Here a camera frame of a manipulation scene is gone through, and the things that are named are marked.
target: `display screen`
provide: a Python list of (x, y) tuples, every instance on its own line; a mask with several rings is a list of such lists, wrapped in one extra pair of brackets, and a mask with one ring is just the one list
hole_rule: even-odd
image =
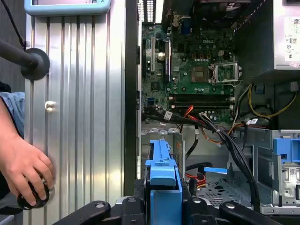
[(32, 0), (33, 5), (70, 5), (70, 4), (93, 4), (97, 0)]

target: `yellow cable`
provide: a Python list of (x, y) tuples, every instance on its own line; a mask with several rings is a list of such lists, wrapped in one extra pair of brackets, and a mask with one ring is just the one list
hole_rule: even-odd
[(198, 185), (197, 188), (201, 188), (201, 187), (204, 187), (204, 186), (206, 186), (206, 184)]
[(267, 119), (270, 119), (270, 118), (272, 118), (272, 117), (278, 116), (279, 114), (281, 114), (282, 112), (284, 112), (285, 110), (287, 110), (287, 108), (290, 107), (291, 104), (292, 104), (292, 103), (296, 100), (296, 98), (297, 98), (297, 93), (295, 92), (294, 98), (292, 99), (292, 101), (291, 101), (286, 107), (284, 107), (283, 109), (279, 110), (277, 113), (272, 114), (272, 115), (261, 115), (261, 114), (257, 113), (257, 112), (254, 110), (253, 106), (252, 106), (252, 99), (251, 99), (252, 87), (253, 87), (253, 84), (250, 84), (249, 93), (248, 93), (248, 101), (249, 101), (250, 108), (251, 108), (252, 112), (253, 112), (256, 116), (264, 117), (264, 118), (267, 118)]

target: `perforated metal panel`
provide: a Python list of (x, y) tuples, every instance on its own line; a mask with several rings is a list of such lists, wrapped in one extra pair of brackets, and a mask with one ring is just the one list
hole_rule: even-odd
[[(30, 47), (47, 52), (42, 80), (26, 81), (25, 139), (56, 168), (55, 197), (24, 213), (24, 225), (51, 225), (93, 200), (123, 193), (125, 0), (106, 15), (27, 17)], [(53, 112), (45, 102), (55, 102)]]

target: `qr code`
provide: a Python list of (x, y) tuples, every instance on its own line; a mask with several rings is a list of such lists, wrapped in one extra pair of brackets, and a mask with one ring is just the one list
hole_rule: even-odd
[(171, 117), (172, 117), (172, 114), (173, 114), (172, 112), (166, 111), (166, 112), (165, 112), (164, 119), (165, 119), (165, 120), (170, 120)]
[(294, 25), (299, 25), (300, 24), (300, 19), (294, 19)]
[(290, 169), (290, 175), (296, 175), (296, 169)]

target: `blue plastic bracket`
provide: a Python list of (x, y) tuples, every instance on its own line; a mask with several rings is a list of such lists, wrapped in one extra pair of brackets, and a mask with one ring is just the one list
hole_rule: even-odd
[(177, 164), (170, 156), (171, 148), (165, 140), (151, 140), (153, 144), (153, 159), (146, 161), (150, 166), (150, 184), (162, 186), (175, 186), (175, 168)]
[(88, 2), (86, 3), (86, 0), (25, 0), (25, 11), (29, 15), (38, 16), (98, 15), (108, 11), (111, 0), (89, 0)]
[[(153, 159), (146, 161), (150, 167), (150, 224), (181, 225), (182, 187), (178, 167), (171, 157), (171, 148), (165, 140), (151, 140)], [(166, 189), (155, 189), (165, 186)]]
[(300, 163), (300, 139), (274, 138), (274, 153), (281, 155), (281, 163)]

